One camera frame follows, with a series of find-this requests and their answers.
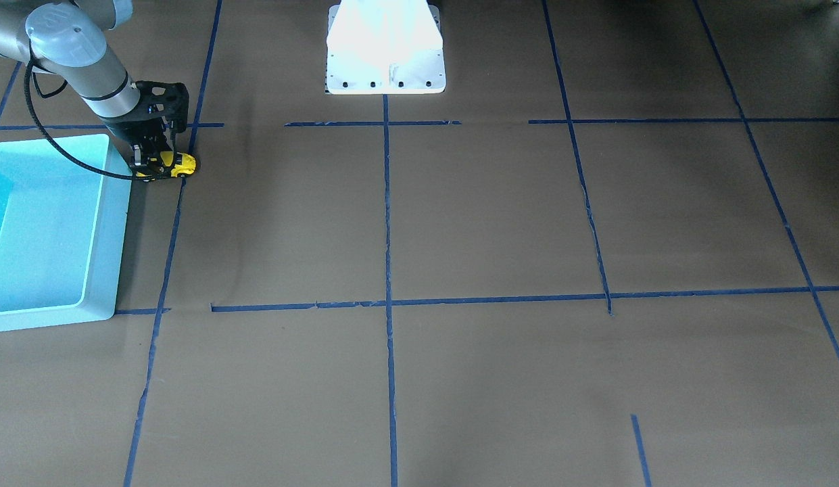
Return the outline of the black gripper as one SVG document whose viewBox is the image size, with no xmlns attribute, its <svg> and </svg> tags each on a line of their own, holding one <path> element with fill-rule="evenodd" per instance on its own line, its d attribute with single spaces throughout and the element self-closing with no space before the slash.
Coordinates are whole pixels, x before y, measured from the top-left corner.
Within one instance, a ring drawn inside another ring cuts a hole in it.
<svg viewBox="0 0 839 487">
<path fill-rule="evenodd" d="M 158 158 L 162 152 L 171 152 L 172 147 L 166 138 L 166 124 L 160 113 L 146 114 L 142 120 L 135 120 L 130 115 L 101 118 L 104 125 L 133 151 L 128 167 L 132 176 L 153 178 L 158 175 Z"/>
</svg>

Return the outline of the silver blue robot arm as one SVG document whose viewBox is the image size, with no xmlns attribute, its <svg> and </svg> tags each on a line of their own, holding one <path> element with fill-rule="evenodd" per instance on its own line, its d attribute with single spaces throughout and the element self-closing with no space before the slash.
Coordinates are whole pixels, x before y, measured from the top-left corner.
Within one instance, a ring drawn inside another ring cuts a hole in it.
<svg viewBox="0 0 839 487">
<path fill-rule="evenodd" d="M 43 99 L 38 73 L 63 79 L 103 121 L 114 136 L 132 149 L 129 175 L 123 180 L 185 178 L 195 158 L 178 152 L 176 135 L 187 129 L 189 93 L 181 83 L 135 80 L 108 45 L 107 30 L 128 21 L 130 1 L 0 1 L 0 56 L 26 65 L 24 98 L 37 129 L 61 155 L 82 169 L 110 177 L 75 158 L 49 136 L 32 102 Z"/>
</svg>

